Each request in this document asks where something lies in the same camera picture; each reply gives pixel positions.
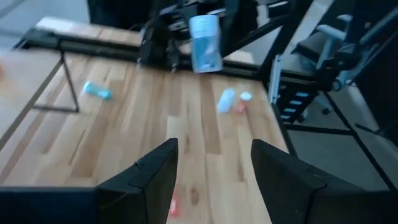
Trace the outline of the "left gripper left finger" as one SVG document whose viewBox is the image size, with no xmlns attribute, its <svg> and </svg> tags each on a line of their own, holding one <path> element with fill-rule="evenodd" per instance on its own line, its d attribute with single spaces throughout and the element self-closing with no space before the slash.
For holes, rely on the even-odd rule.
<svg viewBox="0 0 398 224">
<path fill-rule="evenodd" d="M 178 139 L 170 138 L 96 187 L 100 224 L 166 224 L 177 178 Z"/>
</svg>

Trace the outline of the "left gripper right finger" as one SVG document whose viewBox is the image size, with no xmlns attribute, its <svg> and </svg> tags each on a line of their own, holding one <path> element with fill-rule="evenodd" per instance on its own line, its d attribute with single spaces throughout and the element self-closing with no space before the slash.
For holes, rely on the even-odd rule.
<svg viewBox="0 0 398 224">
<path fill-rule="evenodd" d="M 273 224 L 353 223 L 350 197 L 364 189 L 254 139 L 251 160 Z"/>
</svg>

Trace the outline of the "small pink bottle white cap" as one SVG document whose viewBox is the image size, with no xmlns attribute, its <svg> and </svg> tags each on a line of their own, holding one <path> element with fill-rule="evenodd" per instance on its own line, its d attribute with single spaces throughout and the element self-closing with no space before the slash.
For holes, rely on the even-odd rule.
<svg viewBox="0 0 398 224">
<path fill-rule="evenodd" d="M 247 92 L 247 91 L 242 92 L 240 94 L 239 101 L 236 106 L 236 112 L 242 113 L 246 109 L 246 107 L 247 107 L 248 103 L 251 101 L 251 99 L 252 99 L 252 93 Z"/>
</svg>

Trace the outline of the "large clear bottle white cap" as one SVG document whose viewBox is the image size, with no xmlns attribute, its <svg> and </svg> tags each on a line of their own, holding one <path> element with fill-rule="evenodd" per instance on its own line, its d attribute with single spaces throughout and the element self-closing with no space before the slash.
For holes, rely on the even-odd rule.
<svg viewBox="0 0 398 224">
<path fill-rule="evenodd" d="M 194 16 L 188 22 L 191 36 L 192 68 L 195 73 L 223 69 L 220 52 L 220 25 L 216 15 Z"/>
</svg>

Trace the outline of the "long pink pill bottle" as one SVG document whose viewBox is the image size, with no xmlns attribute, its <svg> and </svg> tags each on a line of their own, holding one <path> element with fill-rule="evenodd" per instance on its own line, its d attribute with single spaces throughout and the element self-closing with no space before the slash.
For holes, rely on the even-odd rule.
<svg viewBox="0 0 398 224">
<path fill-rule="evenodd" d="M 172 199 L 170 201 L 169 217 L 177 217 L 180 213 L 180 200 L 177 191 L 173 192 Z"/>
</svg>

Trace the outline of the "clear pill bottle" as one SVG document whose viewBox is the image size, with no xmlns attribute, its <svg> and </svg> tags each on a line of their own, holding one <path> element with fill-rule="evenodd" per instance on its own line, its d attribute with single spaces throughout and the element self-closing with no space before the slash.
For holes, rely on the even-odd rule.
<svg viewBox="0 0 398 224">
<path fill-rule="evenodd" d="M 233 89 L 227 88 L 223 90 L 217 104 L 218 112 L 227 113 L 231 109 L 234 103 L 234 98 L 235 98 L 235 91 Z"/>
</svg>

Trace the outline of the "small teal pill bottle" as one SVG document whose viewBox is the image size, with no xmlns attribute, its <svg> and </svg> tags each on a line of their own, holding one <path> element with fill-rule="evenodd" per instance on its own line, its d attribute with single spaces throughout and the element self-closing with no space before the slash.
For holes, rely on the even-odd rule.
<svg viewBox="0 0 398 224">
<path fill-rule="evenodd" d="M 87 81 L 83 85 L 83 92 L 89 95 L 97 96 L 104 100 L 110 100 L 112 98 L 112 92 L 102 86 L 99 86 L 91 81 Z"/>
</svg>

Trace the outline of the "grey office chair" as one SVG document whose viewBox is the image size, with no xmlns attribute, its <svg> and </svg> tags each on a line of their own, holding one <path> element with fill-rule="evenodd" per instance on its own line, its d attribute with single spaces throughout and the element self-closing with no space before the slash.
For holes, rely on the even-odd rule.
<svg viewBox="0 0 398 224">
<path fill-rule="evenodd" d="M 386 43 L 382 36 L 398 23 L 398 8 L 378 20 L 374 25 L 365 24 L 364 34 L 354 46 L 354 59 L 345 63 L 338 61 L 339 70 L 324 77 L 319 69 L 324 62 L 343 55 L 343 41 L 349 28 L 344 31 L 323 24 L 317 27 L 317 32 L 309 38 L 299 42 L 294 50 L 300 60 L 300 66 L 306 75 L 311 75 L 326 91 L 340 91 L 349 81 L 354 80 L 360 71 L 369 63 L 381 49 L 381 44 Z"/>
</svg>

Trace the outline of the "grey metal bracket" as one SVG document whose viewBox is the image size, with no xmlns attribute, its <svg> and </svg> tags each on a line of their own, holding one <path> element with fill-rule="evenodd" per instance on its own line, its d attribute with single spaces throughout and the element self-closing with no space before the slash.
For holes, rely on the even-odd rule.
<svg viewBox="0 0 398 224">
<path fill-rule="evenodd" d="M 271 75 L 269 79 L 268 99 L 270 104 L 276 104 L 278 99 L 279 83 L 281 74 L 280 54 L 277 54 L 273 60 Z"/>
</svg>

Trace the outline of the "wooden shelf black metal frame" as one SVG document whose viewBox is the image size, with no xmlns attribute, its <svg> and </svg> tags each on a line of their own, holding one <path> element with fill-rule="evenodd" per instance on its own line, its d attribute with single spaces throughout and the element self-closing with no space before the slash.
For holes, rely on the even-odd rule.
<svg viewBox="0 0 398 224">
<path fill-rule="evenodd" d="M 38 105 L 36 101 L 60 67 L 64 68 L 75 107 Z M 65 52 L 0 49 L 0 151 L 32 109 L 62 113 L 80 111 Z"/>
</svg>

